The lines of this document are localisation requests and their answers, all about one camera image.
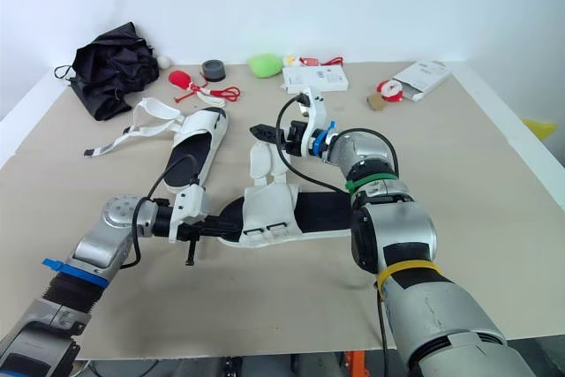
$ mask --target black cable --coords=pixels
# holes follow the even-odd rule
[[[169,174],[169,172],[173,168],[175,168],[179,163],[181,163],[185,159],[190,159],[191,162],[192,162],[192,169],[194,170],[194,178],[196,178],[196,176],[198,175],[199,166],[198,166],[198,160],[196,159],[196,156],[194,156],[192,154],[187,154],[187,155],[181,156],[176,161],[174,161],[159,176],[159,178],[157,178],[157,180],[154,182],[153,186],[151,187],[151,190],[149,190],[149,193],[147,194],[147,196],[144,196],[143,198],[141,198],[138,201],[137,205],[135,206],[135,209],[133,209],[132,238],[133,238],[133,251],[135,252],[135,260],[133,260],[129,264],[122,265],[122,267],[120,267],[120,269],[135,267],[136,265],[138,265],[141,262],[141,250],[139,249],[138,224],[137,224],[138,214],[139,214],[139,210],[141,209],[141,205],[143,205],[143,202],[145,202],[146,200],[151,200],[151,196],[153,196],[153,193],[154,193],[155,189],[157,188],[157,186],[159,185],[159,183],[161,183],[161,181],[167,176],[167,174]]]
[[[159,364],[160,359],[156,359],[155,362],[147,369],[147,371],[145,371],[144,373],[141,373],[138,377],[145,377],[146,375],[148,375],[149,373],[151,373],[154,368],[157,366],[157,364]],[[98,369],[96,368],[96,365],[94,364],[94,361],[92,361],[90,364],[88,364],[88,369],[90,371],[92,371],[92,373],[96,376],[96,377],[103,377],[99,372]]]
[[[395,147],[392,146],[392,143],[390,143],[390,140],[388,140],[384,135],[380,134],[379,132],[376,132],[375,130],[371,130],[369,128],[350,128],[350,129],[343,130],[342,132],[338,133],[337,136],[335,136],[332,139],[331,144],[333,145],[334,143],[336,143],[337,140],[340,137],[347,134],[348,132],[366,132],[368,134],[372,134],[373,136],[377,136],[379,139],[384,141],[385,144],[390,149],[390,153],[392,154],[392,161],[393,161],[393,164],[395,166],[395,175],[397,177],[400,177],[400,171],[398,170],[398,157],[396,156]]]
[[[279,138],[279,134],[281,133],[281,120],[283,119],[283,115],[284,115],[284,111],[293,103],[296,102],[299,98],[301,97],[301,95],[299,94],[298,96],[293,97],[292,99],[290,99],[288,102],[286,102],[284,104],[284,106],[281,108],[281,111],[279,112],[278,117],[276,118],[276,125],[275,125],[275,144],[276,144],[276,150],[279,153],[279,157],[281,158],[281,161],[287,166],[287,168],[292,171],[294,174],[296,174],[299,177],[302,177],[304,180],[309,181],[310,183],[314,183],[315,185],[321,185],[322,187],[326,187],[329,190],[333,190],[334,192],[338,192],[338,193],[345,193],[343,190],[338,189],[337,187],[330,185],[328,183],[324,183],[320,180],[316,180],[315,178],[312,177],[308,177],[307,175],[301,173],[300,171],[298,171],[296,168],[294,168],[292,165],[290,165],[290,162],[288,162],[286,160],[286,158],[283,155],[283,147],[281,146],[281,140]]]
[[[59,71],[61,68],[66,68],[66,69],[67,69],[67,71],[65,71],[63,75],[57,74],[57,71]],[[67,76],[67,74],[69,73],[69,71],[71,70],[71,68],[72,68],[72,65],[61,65],[61,66],[58,66],[56,69],[53,70],[53,75],[55,75],[55,78],[56,78],[56,79],[64,79],[64,78]]]
[[[382,306],[380,291],[377,289],[377,311],[379,312],[379,326],[380,326],[380,339],[382,341],[382,364],[383,364],[383,375],[388,377],[388,346],[387,346],[387,333],[385,332],[385,321],[382,316]]]

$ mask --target green sponge ball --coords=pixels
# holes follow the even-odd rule
[[[266,79],[278,74],[283,68],[283,60],[272,53],[257,55],[247,60],[251,72],[258,79]]]

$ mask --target white box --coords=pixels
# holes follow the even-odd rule
[[[397,73],[393,79],[402,83],[405,98],[417,102],[434,90],[450,73],[449,69],[436,62],[416,62]]]
[[[282,76],[289,94],[300,93],[307,87],[315,87],[321,92],[341,92],[350,85],[341,65],[287,66],[282,68]]]

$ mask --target white cable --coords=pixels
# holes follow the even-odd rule
[[[403,85],[400,81],[391,79],[387,81],[384,86],[380,89],[380,93],[385,97],[396,96],[403,90]]]
[[[203,92],[204,89],[200,89],[196,92],[196,95],[199,97],[199,99],[205,103],[207,103],[210,106],[216,106],[218,108],[223,108],[224,106],[226,106],[226,101],[224,99],[222,99],[221,97],[215,97],[215,96],[206,96]]]

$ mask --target white plastic bracket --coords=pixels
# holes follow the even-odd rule
[[[169,243],[177,241],[178,226],[182,223],[194,224],[206,218],[207,200],[204,188],[189,185],[175,198],[175,206],[170,218]]]
[[[310,106],[300,105],[300,112],[302,112],[304,117],[308,117],[308,124],[300,145],[300,154],[306,158],[308,157],[308,149],[313,142],[312,135],[314,130],[326,127],[327,113],[324,98],[317,88],[308,87],[302,90],[301,93],[307,95],[310,100]]]

